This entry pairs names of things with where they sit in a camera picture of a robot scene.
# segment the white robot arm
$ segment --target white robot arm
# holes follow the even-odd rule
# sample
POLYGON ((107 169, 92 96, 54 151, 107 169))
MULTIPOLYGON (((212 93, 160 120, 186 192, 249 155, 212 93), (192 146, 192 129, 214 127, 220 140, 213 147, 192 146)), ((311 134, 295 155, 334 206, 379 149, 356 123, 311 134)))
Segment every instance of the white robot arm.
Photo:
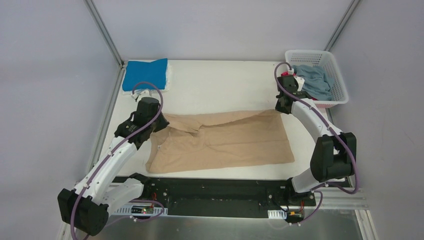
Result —
POLYGON ((125 163, 149 139, 150 134, 169 124, 160 113, 151 125, 141 129, 153 120, 159 110, 158 100, 143 97, 138 102, 137 111, 118 126, 108 151, 100 157, 87 176, 72 190, 63 189, 59 193, 57 200, 65 223, 71 224, 72 210, 76 205, 72 224, 95 236, 104 228, 112 213, 142 195, 147 177, 140 179, 139 176, 130 176, 123 184, 110 191, 108 188, 125 163))
POLYGON ((351 132, 342 132, 325 117, 316 114, 318 108, 314 101, 307 92, 299 91, 299 84, 293 75, 277 77, 277 81, 279 95, 276 96, 278 101, 275 109, 285 114, 293 114, 315 141, 310 168, 287 180, 284 198, 287 202, 291 202, 327 181, 353 175, 352 159, 337 137, 347 145, 354 157, 356 155, 356 137, 351 132))

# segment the beige fabric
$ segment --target beige fabric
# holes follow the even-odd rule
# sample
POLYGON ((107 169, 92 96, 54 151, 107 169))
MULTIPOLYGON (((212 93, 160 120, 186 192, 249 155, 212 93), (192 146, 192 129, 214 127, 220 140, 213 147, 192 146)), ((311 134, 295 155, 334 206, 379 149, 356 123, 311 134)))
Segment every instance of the beige fabric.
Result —
POLYGON ((169 126, 150 136, 150 173, 294 162, 275 110, 164 116, 169 126))

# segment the white tabletop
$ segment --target white tabletop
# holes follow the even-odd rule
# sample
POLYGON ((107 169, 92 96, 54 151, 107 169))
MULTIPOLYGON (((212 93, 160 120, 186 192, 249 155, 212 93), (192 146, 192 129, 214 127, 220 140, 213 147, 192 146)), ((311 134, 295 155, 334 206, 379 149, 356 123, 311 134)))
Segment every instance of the white tabletop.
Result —
MULTIPOLYGON (((170 60, 170 89, 163 93, 163 112, 169 114, 206 114, 239 110, 274 109, 277 85, 271 61, 204 61, 170 60)), ((279 72, 286 70, 281 66, 279 72)), ((157 93, 152 97, 159 98, 157 93)), ((137 102, 119 93, 109 123, 102 154, 106 151, 118 125, 137 109, 137 102)), ((326 117, 325 109, 321 112, 326 117)), ((293 115, 281 114, 294 162, 261 166, 151 174, 145 163, 150 155, 150 141, 125 164, 119 176, 135 172, 152 177, 285 180, 309 168, 315 143, 305 127, 293 115)))

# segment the gray wall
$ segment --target gray wall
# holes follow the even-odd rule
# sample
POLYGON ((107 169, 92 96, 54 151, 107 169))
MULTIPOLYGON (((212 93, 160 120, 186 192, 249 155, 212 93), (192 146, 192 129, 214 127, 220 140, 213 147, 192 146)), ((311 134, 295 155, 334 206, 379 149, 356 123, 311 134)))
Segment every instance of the gray wall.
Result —
POLYGON ((95 0, 128 59, 281 61, 324 49, 351 0, 95 0))
POLYGON ((82 0, 0 2, 0 239, 56 239, 117 72, 82 0))
POLYGON ((333 51, 358 167, 382 240, 424 239, 424 1, 364 0, 333 51))

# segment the blue towel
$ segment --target blue towel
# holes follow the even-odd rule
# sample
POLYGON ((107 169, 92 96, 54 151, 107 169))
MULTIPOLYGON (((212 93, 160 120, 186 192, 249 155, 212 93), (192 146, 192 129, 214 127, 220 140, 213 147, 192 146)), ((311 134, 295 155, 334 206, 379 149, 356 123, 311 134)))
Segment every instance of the blue towel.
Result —
POLYGON ((305 80, 302 90, 320 101, 333 99, 330 90, 334 86, 334 78, 330 77, 322 66, 294 65, 293 69, 297 76, 305 80))
MULTIPOLYGON (((128 61, 122 90, 124 92, 130 92, 139 82, 149 82, 154 84, 158 89, 164 90, 167 84, 167 65, 168 58, 152 62, 128 61)), ((147 84, 141 84, 137 86, 137 90, 139 89, 154 88, 147 84)))

